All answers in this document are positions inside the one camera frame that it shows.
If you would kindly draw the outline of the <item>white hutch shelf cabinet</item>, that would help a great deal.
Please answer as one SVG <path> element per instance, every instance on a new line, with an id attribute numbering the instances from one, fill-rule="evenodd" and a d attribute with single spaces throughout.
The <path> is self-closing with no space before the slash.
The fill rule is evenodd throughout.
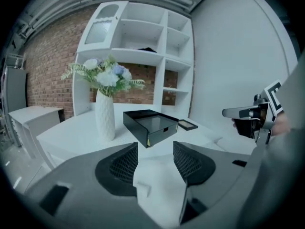
<path id="1" fill-rule="evenodd" d="M 137 50 L 146 47 L 157 53 Z M 150 108 L 180 119 L 188 117 L 194 68 L 190 18 L 148 4 L 101 3 L 81 36 L 76 63 L 108 55 L 119 63 L 156 67 Z"/>

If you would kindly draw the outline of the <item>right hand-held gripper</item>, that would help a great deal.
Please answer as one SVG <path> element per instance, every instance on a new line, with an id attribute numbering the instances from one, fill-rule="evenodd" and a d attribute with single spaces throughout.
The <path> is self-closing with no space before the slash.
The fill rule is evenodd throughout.
<path id="1" fill-rule="evenodd" d="M 275 95 L 281 85 L 280 80 L 274 81 L 254 96 L 252 106 L 224 109 L 223 117 L 234 119 L 238 134 L 267 144 L 275 119 L 283 111 Z"/>

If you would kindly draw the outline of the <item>tall pale cabinet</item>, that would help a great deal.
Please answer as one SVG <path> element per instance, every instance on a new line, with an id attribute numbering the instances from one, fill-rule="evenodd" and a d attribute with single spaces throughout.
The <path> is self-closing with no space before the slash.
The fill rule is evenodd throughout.
<path id="1" fill-rule="evenodd" d="M 6 68 L 2 94 L 5 115 L 26 108 L 26 77 L 25 70 Z"/>

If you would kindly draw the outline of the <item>artificial flower bouquet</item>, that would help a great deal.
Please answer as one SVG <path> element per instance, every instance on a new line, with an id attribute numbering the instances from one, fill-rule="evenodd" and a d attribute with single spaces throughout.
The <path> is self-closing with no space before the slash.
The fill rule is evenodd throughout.
<path id="1" fill-rule="evenodd" d="M 65 80 L 74 74 L 80 75 L 91 88 L 107 97 L 113 97 L 121 91 L 142 90 L 145 87 L 144 80 L 133 79 L 129 69 L 118 64 L 112 55 L 102 60 L 90 58 L 83 64 L 71 63 L 61 79 Z"/>

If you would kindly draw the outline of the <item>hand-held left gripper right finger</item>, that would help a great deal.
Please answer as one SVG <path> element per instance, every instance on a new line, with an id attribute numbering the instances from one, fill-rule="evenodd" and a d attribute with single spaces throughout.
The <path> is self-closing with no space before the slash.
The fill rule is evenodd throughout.
<path id="1" fill-rule="evenodd" d="M 211 208 L 233 185 L 249 155 L 173 142 L 173 161 L 186 184 L 179 223 Z"/>

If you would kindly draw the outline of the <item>black box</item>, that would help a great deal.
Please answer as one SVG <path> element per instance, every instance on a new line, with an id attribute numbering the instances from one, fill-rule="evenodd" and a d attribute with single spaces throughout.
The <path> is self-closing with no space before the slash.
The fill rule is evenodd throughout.
<path id="1" fill-rule="evenodd" d="M 178 121 L 177 118 L 149 109 L 123 113 L 123 124 L 145 148 L 174 135 Z"/>

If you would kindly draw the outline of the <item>white textured vase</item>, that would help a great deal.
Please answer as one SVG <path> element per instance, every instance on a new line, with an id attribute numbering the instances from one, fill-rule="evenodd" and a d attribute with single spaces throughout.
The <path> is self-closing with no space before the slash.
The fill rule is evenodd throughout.
<path id="1" fill-rule="evenodd" d="M 103 142 L 110 142 L 115 138 L 114 104 L 111 97 L 97 91 L 95 102 L 95 120 L 98 137 Z"/>

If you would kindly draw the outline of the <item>small white side table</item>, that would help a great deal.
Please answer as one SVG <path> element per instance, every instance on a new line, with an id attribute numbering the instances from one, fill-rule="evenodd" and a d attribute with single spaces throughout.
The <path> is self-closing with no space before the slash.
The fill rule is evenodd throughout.
<path id="1" fill-rule="evenodd" d="M 60 123 L 61 111 L 63 108 L 30 106 L 9 113 L 17 137 L 31 158 L 49 163 L 37 136 Z"/>

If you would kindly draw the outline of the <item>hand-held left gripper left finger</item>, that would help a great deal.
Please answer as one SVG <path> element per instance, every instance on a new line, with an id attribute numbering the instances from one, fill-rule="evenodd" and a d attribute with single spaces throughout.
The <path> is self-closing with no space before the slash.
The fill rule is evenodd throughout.
<path id="1" fill-rule="evenodd" d="M 159 229 L 133 186 L 136 142 L 66 160 L 24 194 L 48 229 Z"/>

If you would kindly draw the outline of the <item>black picture frame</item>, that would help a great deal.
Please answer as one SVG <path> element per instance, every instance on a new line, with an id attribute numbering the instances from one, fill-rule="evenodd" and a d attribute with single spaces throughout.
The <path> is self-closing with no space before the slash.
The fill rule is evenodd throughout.
<path id="1" fill-rule="evenodd" d="M 186 121 L 184 119 L 180 119 L 178 121 L 178 125 L 179 125 L 179 127 L 181 127 L 182 129 L 184 129 L 186 131 L 191 131 L 191 130 L 194 130 L 194 129 L 198 128 L 197 125 L 195 125 L 195 124 L 193 124 L 191 122 L 188 122 L 188 121 Z"/>

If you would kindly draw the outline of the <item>person's right forearm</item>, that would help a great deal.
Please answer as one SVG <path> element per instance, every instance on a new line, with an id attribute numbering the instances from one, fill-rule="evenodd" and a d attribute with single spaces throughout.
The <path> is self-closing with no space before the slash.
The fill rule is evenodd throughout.
<path id="1" fill-rule="evenodd" d="M 289 133 L 291 130 L 290 123 L 288 121 L 287 115 L 284 111 L 280 112 L 274 122 L 272 127 L 272 136 L 277 136 L 285 133 Z"/>

